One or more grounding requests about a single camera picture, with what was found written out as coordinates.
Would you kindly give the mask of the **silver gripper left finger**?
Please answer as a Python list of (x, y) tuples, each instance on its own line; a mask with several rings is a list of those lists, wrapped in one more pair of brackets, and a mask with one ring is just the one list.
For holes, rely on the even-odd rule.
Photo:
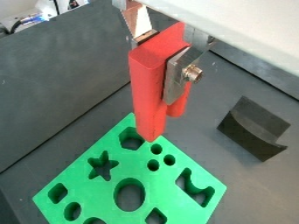
[(131, 47), (136, 48), (159, 31), (154, 29), (147, 7), (136, 1), (126, 1), (126, 8), (122, 10), (126, 25), (131, 32)]

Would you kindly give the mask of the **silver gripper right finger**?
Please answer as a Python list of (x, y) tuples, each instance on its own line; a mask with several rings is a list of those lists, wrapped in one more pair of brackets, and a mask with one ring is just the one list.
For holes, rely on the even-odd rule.
[(191, 45), (167, 60), (163, 85), (163, 101), (167, 105), (172, 105), (183, 96), (187, 83), (198, 83), (202, 79), (203, 71), (198, 67), (200, 56), (216, 42), (210, 34), (191, 26), (184, 27), (183, 40)]

